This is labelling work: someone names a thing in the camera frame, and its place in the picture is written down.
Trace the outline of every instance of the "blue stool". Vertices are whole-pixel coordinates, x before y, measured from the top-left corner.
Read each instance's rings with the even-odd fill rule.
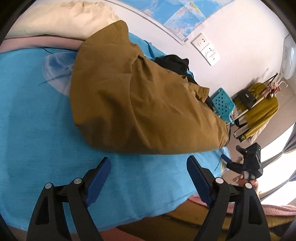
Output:
[[[235,108],[235,104],[228,94],[222,88],[218,89],[212,96],[211,99],[218,114],[223,121],[234,124],[234,121],[230,118],[231,113]]]

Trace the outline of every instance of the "brown coat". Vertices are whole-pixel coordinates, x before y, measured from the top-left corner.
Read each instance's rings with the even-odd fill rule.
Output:
[[[92,147],[181,154],[228,142],[226,124],[204,103],[208,92],[147,59],[118,21],[79,49],[70,100],[75,125]]]

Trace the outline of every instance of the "curtain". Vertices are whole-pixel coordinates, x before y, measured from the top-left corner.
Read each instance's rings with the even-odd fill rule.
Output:
[[[271,189],[270,191],[263,193],[262,195],[260,195],[260,201],[263,201],[265,198],[269,197],[271,194],[275,193],[277,190],[279,190],[282,186],[286,185],[288,182],[294,182],[296,181],[296,170],[295,172],[292,174],[292,176],[285,182],[283,182],[282,184],[278,185],[277,187]]]
[[[296,150],[296,125],[294,124],[292,133],[290,135],[290,138],[288,139],[285,147],[283,148],[283,150],[278,153],[277,155],[275,155],[272,158],[269,158],[268,160],[264,161],[261,163],[261,167],[265,168],[267,167],[269,164],[273,163],[274,161],[276,161],[277,159],[279,159],[283,154],[289,153]]]

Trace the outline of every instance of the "electrical outlet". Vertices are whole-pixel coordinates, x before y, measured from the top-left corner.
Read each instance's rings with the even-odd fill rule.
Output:
[[[197,38],[192,41],[192,44],[199,51],[202,51],[209,43],[210,43],[209,40],[203,34],[198,35]]]
[[[200,53],[205,57],[205,59],[208,59],[213,53],[215,53],[214,46],[212,44],[208,44]]]
[[[211,57],[209,57],[209,58],[207,59],[207,61],[209,62],[209,64],[210,64],[211,66],[213,66],[213,65],[216,64],[220,59],[221,59],[220,55],[219,55],[217,52],[215,52],[215,53],[213,53],[213,54],[211,55]]]

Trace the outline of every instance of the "person's hand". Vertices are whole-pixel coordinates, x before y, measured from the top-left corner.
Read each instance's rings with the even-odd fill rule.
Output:
[[[239,186],[243,186],[244,184],[246,184],[248,181],[244,179],[244,175],[241,174],[239,176],[239,179],[237,180],[237,184]],[[251,180],[250,183],[253,185],[253,188],[255,189],[256,193],[258,193],[258,181],[257,180]]]

